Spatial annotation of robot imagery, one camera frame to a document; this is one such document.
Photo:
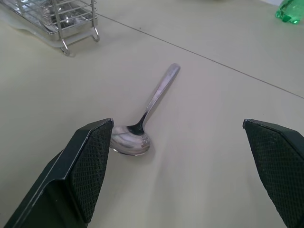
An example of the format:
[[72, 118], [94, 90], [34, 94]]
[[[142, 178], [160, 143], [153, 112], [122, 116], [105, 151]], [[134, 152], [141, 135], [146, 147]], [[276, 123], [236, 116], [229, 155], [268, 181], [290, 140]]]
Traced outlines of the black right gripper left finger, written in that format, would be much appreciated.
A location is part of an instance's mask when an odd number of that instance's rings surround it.
[[111, 118], [79, 128], [43, 169], [7, 228], [86, 228], [104, 181]]

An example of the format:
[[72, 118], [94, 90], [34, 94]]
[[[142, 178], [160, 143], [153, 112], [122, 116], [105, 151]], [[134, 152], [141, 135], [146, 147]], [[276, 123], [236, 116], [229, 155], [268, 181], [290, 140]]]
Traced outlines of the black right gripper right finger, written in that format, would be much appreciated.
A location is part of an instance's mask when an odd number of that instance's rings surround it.
[[297, 131], [245, 119], [256, 169], [268, 196], [288, 228], [304, 226], [304, 137]]

